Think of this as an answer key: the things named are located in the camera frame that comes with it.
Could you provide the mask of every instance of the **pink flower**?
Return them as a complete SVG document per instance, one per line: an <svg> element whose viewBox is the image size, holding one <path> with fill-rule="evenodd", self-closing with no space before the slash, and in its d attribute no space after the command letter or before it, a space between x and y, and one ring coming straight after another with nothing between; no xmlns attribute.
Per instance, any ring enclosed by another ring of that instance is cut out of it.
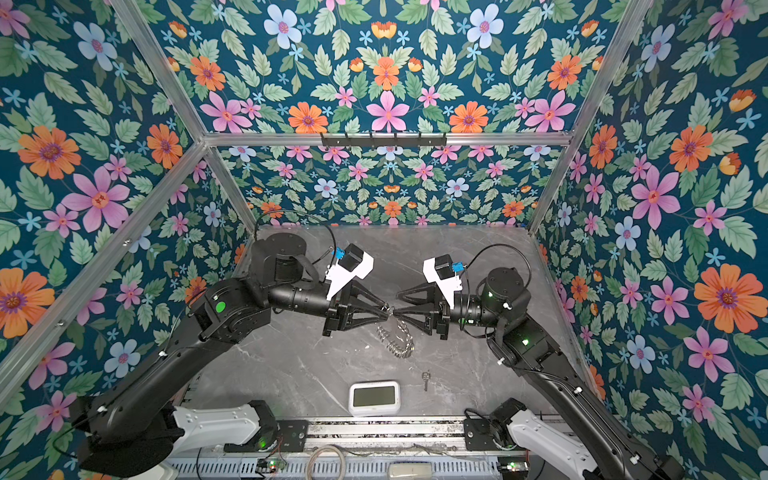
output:
<svg viewBox="0 0 768 480"><path fill-rule="evenodd" d="M733 30L733 23L750 12L750 8L744 5L743 0L723 0L720 7L723 11L713 14L709 19L710 25L714 25L710 31L710 40L717 37L719 33L722 33L723 37L730 35Z"/></svg>
<svg viewBox="0 0 768 480"><path fill-rule="evenodd" d="M502 165L502 161L496 163L491 162L488 164L488 169L485 172L490 175L491 178L496 177L497 175L500 177L504 173L504 165Z"/></svg>
<svg viewBox="0 0 768 480"><path fill-rule="evenodd" d="M284 162L280 162L280 164L277 166L277 171L280 172L281 177L285 177L288 180L293 178L293 175L296 175L296 171L293 169L293 165L285 165Z"/></svg>
<svg viewBox="0 0 768 480"><path fill-rule="evenodd" d="M690 316L688 314L688 309L680 303L688 298L688 290L681 287L673 291L672 279L670 277L666 277L661 285L664 287L663 290L658 285L650 286L650 292L661 299L654 301L650 308L654 312L663 310L664 319L667 321L667 325L672 325L674 323L675 313L681 318L688 318Z"/></svg>
<svg viewBox="0 0 768 480"><path fill-rule="evenodd" d="M576 317L572 312L574 304L576 304L576 300L566 294L565 288L562 288L562 281L560 282L560 288L555 287L555 289L558 291L558 295L560 296L560 304L563 306L563 310L565 311L565 318L567 318L568 322L570 323L576 323Z"/></svg>
<svg viewBox="0 0 768 480"><path fill-rule="evenodd" d="M592 343L592 332L589 331L589 327L586 325L581 326L581 333L578 334L582 340L584 340L584 343L589 345Z"/></svg>
<svg viewBox="0 0 768 480"><path fill-rule="evenodd" d="M366 106L368 113L374 117L379 117L373 121L371 130L379 131L384 127L386 127L387 133L391 133L393 127L395 130L405 130L406 123L400 117L408 113L409 106L406 104L395 105L395 95L389 90L382 93L381 101L381 107L376 104Z"/></svg>
<svg viewBox="0 0 768 480"><path fill-rule="evenodd" d="M697 208L694 210L698 220L694 222L694 227L704 228L704 234L709 236L712 233L712 227L718 230L725 227L725 222L720 218L728 211L725 207L715 208L715 200L707 202L707 209Z"/></svg>
<svg viewBox="0 0 768 480"><path fill-rule="evenodd" d="M51 397L51 405L41 405L35 410L35 413L40 417L40 423L38 423L35 431L40 433L48 426L51 426L51 430L54 432L61 430L61 427L64 426L64 418L69 417L68 407L77 397L77 393L70 393L65 398L64 393L57 390Z"/></svg>
<svg viewBox="0 0 768 480"><path fill-rule="evenodd" d="M429 6L432 7L432 10L435 12L437 12L437 9L440 7L440 0L419 0L419 3L422 5L429 3Z"/></svg>
<svg viewBox="0 0 768 480"><path fill-rule="evenodd" d="M43 212L43 216L50 220L45 229L49 232L58 230L58 234L64 238L69 237L69 230L80 230L80 225L75 222L78 212L67 212L67 208L62 204L56 206L55 212L52 210Z"/></svg>
<svg viewBox="0 0 768 480"><path fill-rule="evenodd" d="M22 23L29 23L30 18L24 12L12 8L12 0L0 0L0 33L8 36L16 30L22 37L29 38L29 32Z"/></svg>
<svg viewBox="0 0 768 480"><path fill-rule="evenodd" d="M248 118L253 120L254 118L261 118L261 113L259 112L261 110L261 105L254 104L253 100L250 98L247 101L240 100L240 113L241 114L248 114Z"/></svg>
<svg viewBox="0 0 768 480"><path fill-rule="evenodd" d="M458 158L458 155L456 154L457 151L461 149L458 145L445 145L440 150L435 150L432 152L432 158L439 158L440 164L445 165L445 162L448 160L456 160Z"/></svg>
<svg viewBox="0 0 768 480"><path fill-rule="evenodd" d="M717 380L718 369L725 373L736 371L728 359L720 356L728 350L728 340L715 339L710 343L710 334L701 326L696 330L696 337L698 342L692 337L683 339L685 346L695 352L688 357L688 365L695 369L704 365L704 373L711 382Z"/></svg>
<svg viewBox="0 0 768 480"><path fill-rule="evenodd" d="M656 230L661 223L661 212L659 208L671 214L680 209L680 203L674 195L664 195L677 185L677 179L680 174L672 172L664 175L659 182L659 170L651 166L646 176L647 187L644 185L634 185L632 187L632 196L642 200L632 211L633 218L643 218L648 214L648 225Z"/></svg>
<svg viewBox="0 0 768 480"><path fill-rule="evenodd" d="M584 185L584 191L588 192L587 203L598 204L600 202L600 195L605 192L605 186L601 185L602 182L603 174L598 174L596 177L594 174L589 174L589 184Z"/></svg>
<svg viewBox="0 0 768 480"><path fill-rule="evenodd" d="M296 161L298 161L300 164L304 163L305 158L312 158L312 154L310 153L310 147L309 145L304 147L288 147L288 158L296 158Z"/></svg>
<svg viewBox="0 0 768 480"><path fill-rule="evenodd" d="M583 154L583 155L576 154L576 158L571 160L571 163L568 165L572 170L571 180L576 180L576 183L579 183L581 181L581 175L584 175L587 173L587 168L584 166L586 162L587 162L587 154Z"/></svg>
<svg viewBox="0 0 768 480"><path fill-rule="evenodd" d="M433 177L435 174L432 172L433 166L429 165L427 167L427 164L422 162L421 165L414 168L413 170L416 172L416 178L420 180L426 180L429 177Z"/></svg>
<svg viewBox="0 0 768 480"><path fill-rule="evenodd" d="M170 220L173 222L170 229L176 232L176 235L179 237L189 231L187 224L190 223L190 221L188 218L184 218L183 214L171 215Z"/></svg>
<svg viewBox="0 0 768 480"><path fill-rule="evenodd" d="M432 3L439 3L439 0L432 0ZM422 88L422 96L419 97L419 101L424 103L424 108L429 105L437 105L437 101L440 99L440 94L435 91L435 87L429 87L429 90Z"/></svg>
<svg viewBox="0 0 768 480"><path fill-rule="evenodd" d="M543 98L539 98L536 101L536 111L539 115L531 115L531 117L525 121L525 124L529 127L538 125L536 131L549 131L549 127L552 130L558 131L565 128L565 121L560 118L562 115L570 114L575 108L575 104L565 104L565 90L560 90L554 97L552 97L552 103L550 104Z"/></svg>
<svg viewBox="0 0 768 480"><path fill-rule="evenodd" d="M697 422L701 423L702 419L707 419L708 422L715 421L715 415L710 411L715 406L715 401L708 396L702 398L701 387L698 384L694 385L693 391L686 386L683 387L683 395L688 397L683 400L683 407L693 411Z"/></svg>
<svg viewBox="0 0 768 480"><path fill-rule="evenodd" d="M184 196L186 192L189 191L189 187L187 185L181 184L179 185L179 189L174 192L173 195L170 196L170 204L175 205L176 202L181 202L182 204L185 204L187 202L187 198Z"/></svg>
<svg viewBox="0 0 768 480"><path fill-rule="evenodd" d="M584 231L589 233L590 235L594 235L596 231L598 231L598 220L600 217L596 217L595 215L590 212L587 215L587 218L584 219Z"/></svg>
<svg viewBox="0 0 768 480"><path fill-rule="evenodd" d="M349 177L354 178L355 180L360 180L361 178L368 178L368 174L366 173L368 171L367 168L362 166L360 162L357 162L354 167L349 168Z"/></svg>
<svg viewBox="0 0 768 480"><path fill-rule="evenodd" d="M128 310L131 308L132 303L134 305L139 304L139 296L144 292L144 289L139 288L136 282L131 282L130 285L126 285L125 283L120 285L120 291L122 293L118 295L116 300L123 303L123 309Z"/></svg>
<svg viewBox="0 0 768 480"><path fill-rule="evenodd" d="M101 217L112 228L118 228L128 218L128 210L117 203L128 198L131 192L124 185L109 187L109 172L106 168L99 167L94 174L96 185L85 176L74 174L74 184L85 194L69 194L64 197L61 204L76 211L88 209L83 217L83 227L86 232L92 232L101 227Z"/></svg>
<svg viewBox="0 0 768 480"><path fill-rule="evenodd" d="M92 313L95 313L96 315L101 315L104 313L104 304L97 302L97 300L103 299L104 295L106 294L107 289L104 287L100 286L96 289L94 295L91 297L91 300L88 302L88 305L84 306L83 309L78 312L79 324L85 325L91 318Z"/></svg>
<svg viewBox="0 0 768 480"><path fill-rule="evenodd" d="M515 110L517 110L515 112L516 117L522 116L523 118L528 118L528 114L532 114L536 111L535 102L523 97L523 101L515 105Z"/></svg>
<svg viewBox="0 0 768 480"><path fill-rule="evenodd" d="M72 353L73 349L74 343L62 343L44 356L38 367L29 376L29 387L33 390L39 388L48 376L48 372L51 372L51 375L64 375L68 370L67 363L59 359Z"/></svg>
<svg viewBox="0 0 768 480"><path fill-rule="evenodd" d="M324 151L323 160L330 161L336 165L341 164L342 158L349 158L349 152L344 151L344 147L320 147L320 151Z"/></svg>
<svg viewBox="0 0 768 480"><path fill-rule="evenodd" d="M477 161L483 161L486 157L493 157L493 145L472 145L470 157L477 157Z"/></svg>
<svg viewBox="0 0 768 480"><path fill-rule="evenodd" d="M203 104L200 109L206 115L210 117L216 117L214 120L214 129L216 131L225 131L230 129L230 132L239 134L242 132L240 127L250 127L253 123L247 118L238 115L240 111L240 102L238 100L230 100L227 102L227 106L224 106L224 100L218 94L210 92L208 94L208 100L213 105Z"/></svg>
<svg viewBox="0 0 768 480"><path fill-rule="evenodd" d="M637 307L637 301L643 299L643 296L638 292L640 283L632 282L626 278L624 279L624 285L626 286L619 289L621 293L624 294L624 298L621 299L621 302L629 303L632 308Z"/></svg>
<svg viewBox="0 0 768 480"><path fill-rule="evenodd" d="M104 168L112 172L109 176L112 180L117 180L119 178L121 182L128 180L126 175L134 173L133 170L125 166L125 157L120 157L118 159L114 155L109 156L109 163L104 164Z"/></svg>
<svg viewBox="0 0 768 480"><path fill-rule="evenodd" d="M632 180L637 181L638 178L645 180L645 171L650 168L650 162L647 161L648 157L643 155L640 158L634 158L634 166L629 169L629 173L633 174Z"/></svg>
<svg viewBox="0 0 768 480"><path fill-rule="evenodd" d="M333 9L337 3L339 5L346 5L346 0L326 0L326 8L333 12Z"/></svg>
<svg viewBox="0 0 768 480"><path fill-rule="evenodd" d="M208 168L208 164L205 163L204 160L201 160L197 163L197 165L195 165L195 168L192 171L192 180L194 180L194 183L199 184L200 180L205 180L208 178L208 176L205 174L206 168Z"/></svg>
<svg viewBox="0 0 768 480"><path fill-rule="evenodd" d="M339 87L339 93L336 94L336 100L339 101L339 106L345 105L352 108L352 103L357 101L357 97L352 94L352 88L347 90L344 87Z"/></svg>

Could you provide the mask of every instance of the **blank display screen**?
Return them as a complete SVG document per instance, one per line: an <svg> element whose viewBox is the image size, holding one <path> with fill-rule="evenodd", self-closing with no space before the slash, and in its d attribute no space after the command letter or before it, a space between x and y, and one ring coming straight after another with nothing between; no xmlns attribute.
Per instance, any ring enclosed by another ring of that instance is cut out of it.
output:
<svg viewBox="0 0 768 480"><path fill-rule="evenodd" d="M394 386L377 386L369 389L355 389L355 396L352 399L352 406L355 407L393 405L394 403Z"/></svg>

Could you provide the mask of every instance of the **floral wallpaper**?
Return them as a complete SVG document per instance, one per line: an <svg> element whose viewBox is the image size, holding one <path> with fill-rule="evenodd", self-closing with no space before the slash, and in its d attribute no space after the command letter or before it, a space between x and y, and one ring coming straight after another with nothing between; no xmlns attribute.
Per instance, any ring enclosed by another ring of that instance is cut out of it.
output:
<svg viewBox="0 0 768 480"><path fill-rule="evenodd" d="M83 438L69 431L68 406L77 396L110 389L162 345L187 304L231 275L245 236L201 161L0 415L0 478L108 480L78 471L74 459L56 452L54 444L73 455ZM52 296L40 274L4 267L4 288L36 289L30 297L43 304Z"/></svg>
<svg viewBox="0 0 768 480"><path fill-rule="evenodd" d="M533 217L559 150L546 145L230 147L221 151L264 223L524 227Z"/></svg>
<svg viewBox="0 0 768 480"><path fill-rule="evenodd" d="M210 131L546 132L572 125L626 4L161 0L152 28Z"/></svg>
<svg viewBox="0 0 768 480"><path fill-rule="evenodd" d="M100 2L2 0L0 77L1 359L190 140Z"/></svg>
<svg viewBox="0 0 768 480"><path fill-rule="evenodd" d="M687 478L766 478L768 4L662 4L541 252L605 405Z"/></svg>

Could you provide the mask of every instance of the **orange flower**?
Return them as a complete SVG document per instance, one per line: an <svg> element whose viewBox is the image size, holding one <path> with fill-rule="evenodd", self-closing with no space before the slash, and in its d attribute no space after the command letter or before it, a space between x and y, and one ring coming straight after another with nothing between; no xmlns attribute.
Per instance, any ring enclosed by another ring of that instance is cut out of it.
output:
<svg viewBox="0 0 768 480"><path fill-rule="evenodd" d="M674 153L670 155L670 163L674 169L682 172L686 168L694 171L699 167L700 161L705 161L712 151L708 147L712 144L712 134L704 133L707 127L697 125L695 129L690 127L683 130L680 138L672 142Z"/></svg>
<svg viewBox="0 0 768 480"><path fill-rule="evenodd" d="M389 202L384 206L384 213L394 218L402 213L402 207L397 202Z"/></svg>
<svg viewBox="0 0 768 480"><path fill-rule="evenodd" d="M751 90L739 90L730 98L728 107L731 111L742 111L749 107L757 99L757 95Z"/></svg>
<svg viewBox="0 0 768 480"><path fill-rule="evenodd" d="M221 73L221 67L216 62L209 61L207 57L192 58L190 67L192 75L197 75L197 83L205 85L208 90L216 91L224 89L227 79Z"/></svg>
<svg viewBox="0 0 768 480"><path fill-rule="evenodd" d="M574 294L574 300L581 303L587 299L587 293L589 293L589 287L587 283L579 275L574 277L571 281L571 293Z"/></svg>
<svg viewBox="0 0 768 480"><path fill-rule="evenodd" d="M58 128L49 131L40 125L35 127L34 135L24 134L18 143L24 147L18 151L18 156L22 162L32 164L29 170L40 177L47 174L53 180L60 180L64 174L74 172L73 165L80 164L80 155L74 153L80 147Z"/></svg>
<svg viewBox="0 0 768 480"><path fill-rule="evenodd" d="M614 148L618 144L615 137L616 129L612 126L603 125L599 132L592 137L592 146L589 147L589 163L592 167L602 169L605 164L609 164L614 157Z"/></svg>
<svg viewBox="0 0 768 480"><path fill-rule="evenodd" d="M598 25L600 22L596 20L590 20L589 22L585 23L583 27L581 27L581 34L584 37L588 37L589 35L592 35L595 30L598 29Z"/></svg>
<svg viewBox="0 0 768 480"><path fill-rule="evenodd" d="M562 61L556 61L552 65L552 71L547 75L549 87L553 90L565 90L565 88L576 81L576 75L581 72L581 58L565 55Z"/></svg>
<svg viewBox="0 0 768 480"><path fill-rule="evenodd" d="M203 280L202 276L196 276L190 281L190 285L184 291L186 295L184 301L187 302L187 305L192 304L198 297L200 297L200 295L205 293L206 285L207 282Z"/></svg>
<svg viewBox="0 0 768 480"><path fill-rule="evenodd" d="M455 134L479 134L488 124L487 113L488 110L482 105L478 107L476 101L469 101L466 106L459 105L449 120L453 125L451 131Z"/></svg>
<svg viewBox="0 0 768 480"><path fill-rule="evenodd" d="M183 26L179 22L171 22L168 24L170 27L170 30L176 34L178 38L186 38L187 37L187 27Z"/></svg>
<svg viewBox="0 0 768 480"><path fill-rule="evenodd" d="M736 265L724 263L718 273L714 267L701 274L704 283L697 283L694 296L699 303L699 312L704 319L715 319L715 328L733 333L733 324L742 333L757 329L753 315L768 315L768 300L753 295L763 291L763 284L752 273L741 275Z"/></svg>
<svg viewBox="0 0 768 480"><path fill-rule="evenodd" d="M739 173L741 169L741 159L739 154L731 152L720 161L720 171L726 175L735 175Z"/></svg>
<svg viewBox="0 0 768 480"><path fill-rule="evenodd" d="M241 243L235 249L235 263L240 263L240 261L243 259L243 253L245 253L245 243Z"/></svg>
<svg viewBox="0 0 768 480"><path fill-rule="evenodd" d="M373 68L373 74L376 76L373 80L384 90L392 90L392 87L400 82L397 78L399 73L400 67L395 65L392 57L381 57L379 64Z"/></svg>
<svg viewBox="0 0 768 480"><path fill-rule="evenodd" d="M519 214L523 213L523 210L525 209L525 205L523 205L522 202L510 202L506 205L504 205L504 216L505 217L516 217Z"/></svg>
<svg viewBox="0 0 768 480"><path fill-rule="evenodd" d="M300 101L299 106L291 107L288 113L291 115L288 123L296 128L298 134L324 134L328 131L328 118L321 115L322 111L316 105L310 107L310 104Z"/></svg>
<svg viewBox="0 0 768 480"><path fill-rule="evenodd" d="M363 67L363 64L362 64L362 59L360 57L355 58L349 63L349 69L351 71L362 71L362 67Z"/></svg>
<svg viewBox="0 0 768 480"><path fill-rule="evenodd" d="M374 22L371 24L371 31L376 38L392 38L397 32L397 24L393 22Z"/></svg>
<svg viewBox="0 0 768 480"><path fill-rule="evenodd" d="M37 272L24 278L20 268L0 270L0 328L5 327L5 338L27 333L27 323L35 325L45 313L42 306L53 303L53 289L43 288L47 282Z"/></svg>
<svg viewBox="0 0 768 480"><path fill-rule="evenodd" d="M170 170L181 157L182 150L179 145L179 137L175 131L170 131L166 124L152 125L149 128L151 137L147 137L147 146L152 151L152 158L159 164L163 164L163 168Z"/></svg>
<svg viewBox="0 0 768 480"><path fill-rule="evenodd" d="M605 386L605 381L603 380L603 376L598 373L598 369L596 369L594 365L589 365L589 372L592 374L594 384L598 388L600 400L605 400L605 389L603 388L603 386Z"/></svg>
<svg viewBox="0 0 768 480"><path fill-rule="evenodd" d="M408 69L413 72L420 71L424 65L422 65L422 61L418 58L411 58L408 60Z"/></svg>
<svg viewBox="0 0 768 480"><path fill-rule="evenodd" d="M266 214L270 214L270 212L274 212L270 214L270 218L281 218L283 216L283 212L276 212L275 210L280 210L280 205L275 204L274 202L263 202L261 204L261 211L263 211Z"/></svg>

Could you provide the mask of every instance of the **metal bar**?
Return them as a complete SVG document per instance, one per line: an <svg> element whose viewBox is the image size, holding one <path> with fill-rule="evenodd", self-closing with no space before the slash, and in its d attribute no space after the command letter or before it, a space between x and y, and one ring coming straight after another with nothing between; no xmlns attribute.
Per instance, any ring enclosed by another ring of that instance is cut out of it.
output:
<svg viewBox="0 0 768 480"><path fill-rule="evenodd" d="M536 230L538 230L539 225L544 220L547 210L549 210L552 202L554 202L558 188L560 188L565 175L568 173L568 165L576 157L581 142L584 141L584 136L586 136L587 130L592 124L600 103L603 101L603 97L607 94L608 88L616 76L621 62L627 55L637 30L643 24L643 18L645 18L651 3L653 3L653 0L629 1L627 9L624 11L624 16L616 27L616 33L614 33L614 37L611 39L611 44L608 45L608 50L605 52L603 65L595 76L592 87L584 99L584 103L581 104L581 109L579 109L578 116L574 122L574 128L571 130L571 143L565 149L565 152L561 154L560 159L549 176L547 186L541 192L538 207L536 207L536 214L528 226L528 231L532 234L535 235Z"/></svg>
<svg viewBox="0 0 768 480"><path fill-rule="evenodd" d="M346 141L346 136L344 135L334 136L328 134L323 135L323 137L326 140L339 139L340 146L343 146L343 142ZM242 134L207 134L205 141L211 147L231 147L233 145L248 145L249 147L259 147L262 145L309 145L310 147L319 147L323 146L323 137L315 134L260 134L247 131ZM391 139L392 144L397 145L395 135L393 134L351 134L349 136L356 144L370 140L371 137L375 140ZM409 142L418 139L418 137L419 134L397 134L398 140L408 139ZM554 147L570 144L571 137L572 135L565 132L541 134L536 132L519 132L514 134L446 134L445 142L447 145L550 145Z"/></svg>
<svg viewBox="0 0 768 480"><path fill-rule="evenodd" d="M149 65L154 73L157 83L165 92L165 96L170 100L179 118L184 123L185 128L190 133L193 141L203 140L206 134L206 128L197 109L187 96L187 92L181 87L178 78L173 70L170 69L167 55L163 52L160 43L157 42L149 24L141 14L138 5L134 0L113 0L111 2L123 26L133 39L144 61Z"/></svg>
<svg viewBox="0 0 768 480"><path fill-rule="evenodd" d="M179 185L193 172L204 151L205 146L200 142L187 149L178 163L3 359L0 363L0 412L40 363L40 359L56 345L59 336L93 297L107 275L120 263L132 239L141 236L144 228L160 213L171 194L178 190Z"/></svg>
<svg viewBox="0 0 768 480"><path fill-rule="evenodd" d="M210 147L205 155L205 159L208 162L208 166L213 171L216 179L219 180L221 190L225 193L225 196L232 204L232 208L237 212L237 216L240 217L240 221L245 225L245 229L249 236L253 236L253 232L256 231L256 219L253 218L253 214L248 208L248 203L245 201L243 192L240 187L235 183L235 179L232 173L224 164L224 159L221 157L221 153L217 148Z"/></svg>

